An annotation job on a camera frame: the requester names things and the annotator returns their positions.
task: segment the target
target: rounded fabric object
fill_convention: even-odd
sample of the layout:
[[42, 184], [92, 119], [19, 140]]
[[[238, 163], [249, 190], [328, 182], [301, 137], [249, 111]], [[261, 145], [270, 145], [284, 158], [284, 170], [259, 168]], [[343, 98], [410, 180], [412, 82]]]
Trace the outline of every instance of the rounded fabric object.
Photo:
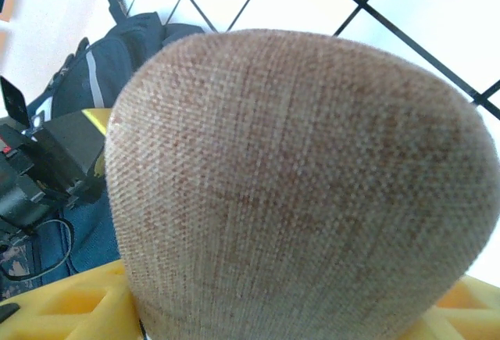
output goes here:
[[106, 142], [120, 253], [160, 339], [391, 339], [484, 247], [498, 158], [473, 106], [352, 41], [197, 35]]

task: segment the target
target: beige fabric surface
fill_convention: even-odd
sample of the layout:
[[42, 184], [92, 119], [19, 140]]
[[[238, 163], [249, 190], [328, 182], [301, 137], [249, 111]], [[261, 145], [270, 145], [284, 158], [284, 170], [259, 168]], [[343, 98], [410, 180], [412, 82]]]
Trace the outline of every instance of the beige fabric surface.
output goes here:
[[118, 99], [109, 196], [159, 339], [392, 339], [499, 212], [476, 110], [355, 42], [268, 30], [163, 49]]

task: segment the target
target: black backpack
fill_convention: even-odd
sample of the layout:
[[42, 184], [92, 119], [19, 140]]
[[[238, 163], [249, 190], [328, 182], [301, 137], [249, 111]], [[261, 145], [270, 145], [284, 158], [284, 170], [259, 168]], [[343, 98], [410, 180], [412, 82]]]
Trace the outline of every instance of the black backpack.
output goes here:
[[[134, 72], [162, 47], [204, 32], [201, 27], [187, 24], [162, 25], [158, 13], [129, 17], [123, 0], [109, 0], [109, 11], [115, 27], [92, 45], [87, 38], [82, 39], [44, 92], [27, 107], [32, 125], [82, 109], [111, 108]], [[36, 237], [16, 248], [15, 255], [0, 255], [4, 270], [21, 268], [26, 272], [26, 278], [0, 277], [3, 298], [119, 258], [105, 191], [96, 203], [72, 209], [61, 207], [49, 219], [71, 223], [73, 240], [61, 222], [47, 222], [39, 227]]]

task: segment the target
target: backpack strap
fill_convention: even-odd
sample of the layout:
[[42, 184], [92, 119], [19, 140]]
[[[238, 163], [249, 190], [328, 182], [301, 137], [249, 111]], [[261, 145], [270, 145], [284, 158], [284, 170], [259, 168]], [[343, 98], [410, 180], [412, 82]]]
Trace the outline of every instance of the backpack strap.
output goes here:
[[108, 0], [108, 2], [109, 12], [117, 24], [127, 19], [125, 0]]

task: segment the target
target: gray strap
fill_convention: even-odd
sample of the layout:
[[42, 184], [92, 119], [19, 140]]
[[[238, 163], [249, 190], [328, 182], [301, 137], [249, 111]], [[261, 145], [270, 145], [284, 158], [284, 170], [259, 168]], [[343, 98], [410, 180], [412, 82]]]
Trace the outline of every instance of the gray strap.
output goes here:
[[97, 81], [97, 66], [92, 51], [87, 52], [85, 56], [88, 64], [88, 78], [91, 84], [92, 99], [94, 100], [95, 108], [104, 108], [104, 100], [102, 99], [101, 88]]

